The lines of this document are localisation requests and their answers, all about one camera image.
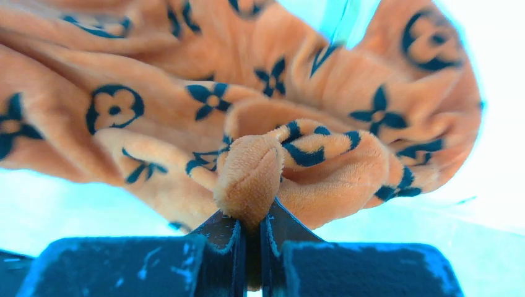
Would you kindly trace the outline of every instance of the bunched fabric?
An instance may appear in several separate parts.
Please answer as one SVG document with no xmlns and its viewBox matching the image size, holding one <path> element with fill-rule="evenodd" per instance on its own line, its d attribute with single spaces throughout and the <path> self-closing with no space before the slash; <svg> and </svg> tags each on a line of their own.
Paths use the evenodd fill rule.
<svg viewBox="0 0 525 297">
<path fill-rule="evenodd" d="M 0 166 L 123 187 L 171 222 L 315 229 L 444 185 L 481 101 L 429 0 L 382 0 L 354 48 L 279 3 L 0 4 Z"/>
</svg>

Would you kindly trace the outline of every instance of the orange plush fabric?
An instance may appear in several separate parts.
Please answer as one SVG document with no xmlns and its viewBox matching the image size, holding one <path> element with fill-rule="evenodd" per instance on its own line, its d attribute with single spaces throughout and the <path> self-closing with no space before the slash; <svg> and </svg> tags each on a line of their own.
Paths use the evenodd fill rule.
<svg viewBox="0 0 525 297">
<path fill-rule="evenodd" d="M 189 228 L 218 207 L 256 226 L 275 196 L 317 228 L 435 190 L 480 124 L 429 0 L 382 0 L 352 49 L 274 1 L 10 0 L 0 55 L 0 166 L 123 187 Z"/>
</svg>

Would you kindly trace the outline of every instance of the wrinkled fabric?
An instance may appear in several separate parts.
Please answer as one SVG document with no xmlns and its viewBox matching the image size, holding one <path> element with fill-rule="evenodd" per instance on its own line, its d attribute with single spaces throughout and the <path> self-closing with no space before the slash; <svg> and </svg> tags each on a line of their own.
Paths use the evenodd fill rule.
<svg viewBox="0 0 525 297">
<path fill-rule="evenodd" d="M 189 229 L 219 207 L 255 225 L 275 196 L 314 229 L 433 191 L 480 125 L 429 0 L 382 0 L 352 49 L 274 1 L 3 1 L 0 55 L 1 167 L 123 187 Z"/>
</svg>

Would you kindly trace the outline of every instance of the towel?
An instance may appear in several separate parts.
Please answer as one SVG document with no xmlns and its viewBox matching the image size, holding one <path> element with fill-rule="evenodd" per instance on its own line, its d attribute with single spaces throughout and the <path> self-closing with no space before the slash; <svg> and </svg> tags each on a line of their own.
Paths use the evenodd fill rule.
<svg viewBox="0 0 525 297">
<path fill-rule="evenodd" d="M 351 49 L 271 0 L 4 0 L 0 55 L 1 167 L 121 187 L 185 231 L 434 191 L 481 119 L 431 0 L 382 0 Z"/>
</svg>

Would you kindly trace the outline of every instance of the blanket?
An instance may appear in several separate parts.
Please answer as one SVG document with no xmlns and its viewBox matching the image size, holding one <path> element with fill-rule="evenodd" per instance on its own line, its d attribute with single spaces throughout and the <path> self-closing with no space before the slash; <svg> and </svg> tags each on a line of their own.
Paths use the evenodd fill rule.
<svg viewBox="0 0 525 297">
<path fill-rule="evenodd" d="M 480 126 L 431 0 L 382 0 L 350 49 L 273 0 L 4 0 L 0 56 L 2 168 L 124 188 L 185 231 L 434 191 Z"/>
</svg>

